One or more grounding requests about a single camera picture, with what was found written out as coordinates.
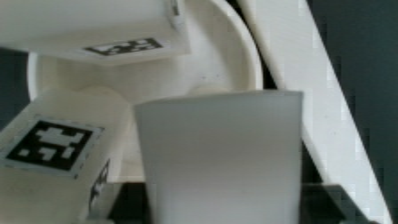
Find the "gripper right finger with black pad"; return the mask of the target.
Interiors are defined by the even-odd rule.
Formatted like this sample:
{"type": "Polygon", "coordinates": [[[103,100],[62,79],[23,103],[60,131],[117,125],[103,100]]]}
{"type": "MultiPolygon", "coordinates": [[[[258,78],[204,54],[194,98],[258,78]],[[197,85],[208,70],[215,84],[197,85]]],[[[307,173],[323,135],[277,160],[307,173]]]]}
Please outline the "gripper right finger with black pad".
{"type": "Polygon", "coordinates": [[[338,184],[304,184],[300,224],[380,224],[370,219],[338,184]]]}

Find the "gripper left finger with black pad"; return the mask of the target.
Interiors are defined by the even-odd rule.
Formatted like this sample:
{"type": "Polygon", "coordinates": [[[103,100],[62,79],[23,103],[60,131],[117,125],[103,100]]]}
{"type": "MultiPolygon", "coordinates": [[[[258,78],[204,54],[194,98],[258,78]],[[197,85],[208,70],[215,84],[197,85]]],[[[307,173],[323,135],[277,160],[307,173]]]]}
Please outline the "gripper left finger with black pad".
{"type": "Polygon", "coordinates": [[[98,224],[151,224],[146,184],[108,183],[89,212],[98,224]]]}

